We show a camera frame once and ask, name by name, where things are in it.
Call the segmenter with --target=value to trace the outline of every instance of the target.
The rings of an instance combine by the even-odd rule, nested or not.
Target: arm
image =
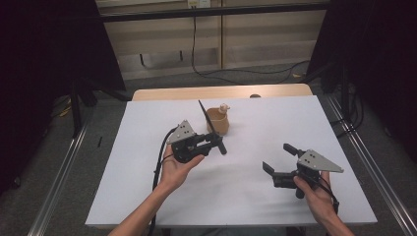
[[[171,146],[167,146],[163,156],[168,156],[171,153]],[[166,198],[184,183],[190,170],[203,159],[203,155],[198,155],[190,162],[182,164],[176,161],[173,156],[167,157],[162,163],[162,176],[159,184],[109,235],[142,234]]]
[[[328,172],[322,171],[322,178],[330,184]],[[328,234],[334,236],[353,235],[352,231],[350,231],[337,216],[336,212],[334,212],[331,197],[328,193],[322,188],[312,190],[307,182],[298,176],[294,177],[294,182],[306,195],[307,204],[313,217],[328,231]]]

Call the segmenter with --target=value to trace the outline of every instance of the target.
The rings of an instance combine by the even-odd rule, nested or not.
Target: cable on floor
[[[353,95],[353,97],[350,100],[350,105],[349,105],[349,112],[348,112],[349,117],[342,117],[342,119],[340,120],[330,122],[332,126],[335,126],[337,124],[342,124],[342,122],[345,122],[347,124],[347,127],[348,127],[347,130],[336,135],[338,139],[351,132],[357,131],[359,127],[362,125],[363,120],[365,118],[363,101],[358,91],[355,90],[354,92],[349,92],[347,95],[348,95],[347,97],[348,99],[350,99],[350,96]]]
[[[196,17],[194,17],[193,20],[194,20],[194,32],[193,32],[193,48],[192,48],[192,52],[191,52],[191,66],[193,68],[193,71],[197,75],[199,75],[203,78],[222,80],[222,81],[225,81],[225,82],[229,82],[231,84],[243,86],[244,84],[242,84],[242,83],[234,82],[234,81],[230,81],[230,80],[227,80],[227,79],[224,79],[224,78],[221,78],[221,77],[214,77],[214,76],[210,76],[210,75],[215,74],[215,73],[219,73],[219,72],[244,72],[244,73],[253,73],[253,74],[261,74],[261,75],[273,75],[273,74],[279,74],[279,73],[284,73],[284,72],[289,71],[289,73],[288,73],[288,75],[285,79],[277,82],[277,84],[281,84],[281,83],[287,81],[290,78],[291,73],[292,73],[292,71],[295,67],[310,62],[310,60],[301,61],[301,62],[295,63],[294,65],[292,65],[291,67],[289,67],[287,69],[283,69],[283,70],[280,70],[280,71],[273,71],[273,72],[257,72],[257,71],[242,70],[242,69],[224,69],[224,70],[216,70],[216,71],[207,72],[207,73],[201,73],[201,72],[197,71],[196,65],[195,65],[195,56],[194,55],[195,55],[196,31],[197,31]]]

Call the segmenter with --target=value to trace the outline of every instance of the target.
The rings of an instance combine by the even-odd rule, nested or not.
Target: brown paper cup
[[[221,136],[227,134],[229,130],[229,120],[227,119],[227,113],[221,114],[218,112],[218,107],[210,108],[207,110],[208,118],[210,119],[212,125],[216,132],[218,132]],[[211,127],[208,123],[208,131],[211,132]]]

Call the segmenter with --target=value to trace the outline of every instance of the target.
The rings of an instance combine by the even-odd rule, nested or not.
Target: metal bracket
[[[317,171],[324,170],[338,173],[343,173],[344,171],[343,168],[334,164],[312,149],[308,149],[302,156],[300,156],[300,158],[298,158],[298,163]]]
[[[184,120],[180,125],[178,125],[177,129],[174,133],[172,133],[166,143],[171,145],[173,143],[189,139],[193,136],[196,136],[196,132],[194,132],[193,128],[191,128],[190,123],[187,120]]]

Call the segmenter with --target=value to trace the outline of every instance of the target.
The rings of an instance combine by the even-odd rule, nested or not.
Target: white table
[[[345,223],[377,222],[315,96],[202,99],[206,109],[223,102],[231,107],[228,154],[211,150],[163,204],[157,226],[316,224],[306,201],[295,190],[275,188],[262,168],[265,161],[275,171],[296,169],[297,158],[282,149],[284,143],[314,149],[344,169],[330,179]],[[198,134],[207,132],[194,99],[128,102],[86,225],[114,227],[148,196],[161,142],[184,119]]]

